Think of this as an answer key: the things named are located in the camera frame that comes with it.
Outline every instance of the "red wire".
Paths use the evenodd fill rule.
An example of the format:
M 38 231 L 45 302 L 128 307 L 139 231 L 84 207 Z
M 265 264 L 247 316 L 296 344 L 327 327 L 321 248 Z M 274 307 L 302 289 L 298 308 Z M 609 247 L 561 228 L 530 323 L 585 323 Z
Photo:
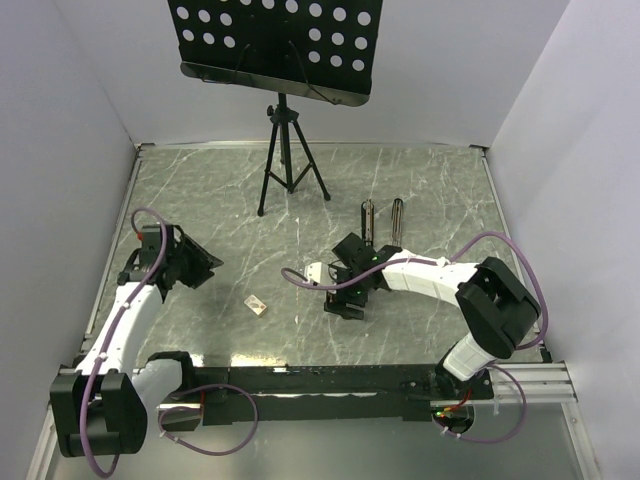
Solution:
M 453 412 L 453 411 L 455 411 L 455 410 L 458 410 L 460 407 L 462 407 L 465 403 L 467 403 L 467 402 L 469 401 L 469 399 L 471 399 L 471 391 L 472 391 L 472 390 L 471 390 L 471 389 L 469 389 L 469 390 L 467 391 L 467 394 L 464 396 L 464 398 L 462 399 L 462 401 L 461 401 L 459 404 L 454 405 L 453 407 L 448 407 L 448 408 L 446 409 L 446 411 L 447 411 L 447 412 Z

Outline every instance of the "white wall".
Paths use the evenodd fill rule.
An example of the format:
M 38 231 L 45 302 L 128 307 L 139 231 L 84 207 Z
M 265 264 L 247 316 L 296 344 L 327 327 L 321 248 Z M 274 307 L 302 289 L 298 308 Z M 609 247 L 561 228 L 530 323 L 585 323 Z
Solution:
M 0 477 L 26 475 L 77 352 L 134 156 L 51 0 L 0 15 Z
M 640 3 L 572 0 L 494 147 L 606 479 L 638 478 Z
M 166 0 L 55 1 L 135 142 L 268 138 L 275 94 L 182 76 Z M 386 0 L 369 104 L 292 106 L 310 139 L 490 145 L 567 2 Z

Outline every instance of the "black perforated panel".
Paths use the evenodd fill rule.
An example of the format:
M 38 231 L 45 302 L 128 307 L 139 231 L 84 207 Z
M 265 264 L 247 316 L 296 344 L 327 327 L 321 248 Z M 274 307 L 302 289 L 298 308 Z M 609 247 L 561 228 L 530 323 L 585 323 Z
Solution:
M 304 83 L 291 41 L 311 84 L 371 91 L 382 0 L 169 0 L 169 6 L 184 62 Z

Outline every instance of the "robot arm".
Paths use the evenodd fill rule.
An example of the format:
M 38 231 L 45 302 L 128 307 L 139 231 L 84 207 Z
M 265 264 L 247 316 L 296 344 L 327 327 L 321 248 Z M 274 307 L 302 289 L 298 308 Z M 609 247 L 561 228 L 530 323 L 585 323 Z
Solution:
M 136 453 L 147 431 L 147 412 L 155 409 L 170 393 L 190 388 L 194 369 L 186 352 L 153 355 L 138 375 L 133 375 L 136 357 L 147 333 L 176 282 L 198 288 L 211 278 L 222 261 L 210 255 L 178 225 L 167 225 L 167 250 L 157 272 L 131 305 L 125 305 L 139 282 L 158 259 L 161 231 L 158 225 L 145 226 L 136 249 L 118 275 L 118 288 L 111 312 L 93 348 L 74 373 L 61 374 L 50 390 L 60 451 L 66 457 L 82 456 L 79 417 L 82 393 L 94 368 L 100 347 L 117 312 L 125 305 L 100 366 L 95 392 L 87 415 L 87 431 L 96 455 Z
M 344 283 L 376 265 L 394 263 L 348 288 L 328 291 L 327 312 L 362 319 L 364 313 L 354 307 L 364 307 L 368 291 L 378 288 L 420 293 L 460 308 L 470 332 L 439 364 L 441 373 L 455 383 L 469 381 L 497 358 L 510 358 L 540 315 L 535 298 L 497 258 L 488 257 L 479 264 L 449 264 L 393 246 L 376 252 L 355 234 L 348 235 L 333 252 L 344 266 L 311 264 L 305 269 L 310 282 Z

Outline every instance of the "gray marble surface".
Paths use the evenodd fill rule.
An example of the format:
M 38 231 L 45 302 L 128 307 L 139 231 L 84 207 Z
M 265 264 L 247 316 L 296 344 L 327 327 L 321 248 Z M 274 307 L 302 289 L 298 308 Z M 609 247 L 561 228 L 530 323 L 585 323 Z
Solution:
M 435 363 L 467 333 L 457 308 L 406 292 L 374 292 L 365 320 L 345 321 L 323 311 L 323 293 L 286 283 L 280 268 L 334 260 L 335 244 L 351 231 L 359 234 L 360 203 L 369 197 L 378 248 L 390 243 L 396 197 L 405 202 L 403 247 L 417 254 L 451 255 L 477 233 L 504 230 L 480 151 L 319 145 L 312 151 L 331 201 L 323 200 L 311 174 L 293 195 L 272 181 L 262 218 L 256 209 L 266 148 L 143 152 L 129 210 L 153 207 L 225 264 L 198 290 L 174 288 L 141 349 L 140 365 L 154 352 L 177 349 L 206 366 Z M 304 153 L 296 147 L 292 153 L 299 171 Z M 278 171 L 280 163 L 274 164 Z M 115 276 L 137 243 L 125 222 L 97 328 L 113 302 Z M 483 240 L 463 260 L 487 255 L 513 268 L 508 248 L 497 240 Z M 251 294 L 268 307 L 260 318 L 243 303 Z M 541 357 L 531 349 L 512 361 Z

